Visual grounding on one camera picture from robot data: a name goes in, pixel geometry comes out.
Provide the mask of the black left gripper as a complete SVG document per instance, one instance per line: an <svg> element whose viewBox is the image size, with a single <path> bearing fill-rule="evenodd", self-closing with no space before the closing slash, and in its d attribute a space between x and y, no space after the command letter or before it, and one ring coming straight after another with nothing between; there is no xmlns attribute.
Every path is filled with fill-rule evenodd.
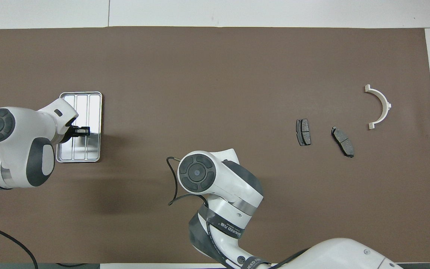
<svg viewBox="0 0 430 269"><path fill-rule="evenodd" d="M72 137L85 137L85 136L90 135L90 133L89 133L90 128L89 127L77 127L77 126L73 125L73 122L75 121L75 119L77 119L77 118L73 117L72 119L70 119L66 123L65 126L68 128L67 128L62 140L60 141L60 143L65 143Z"/></svg>

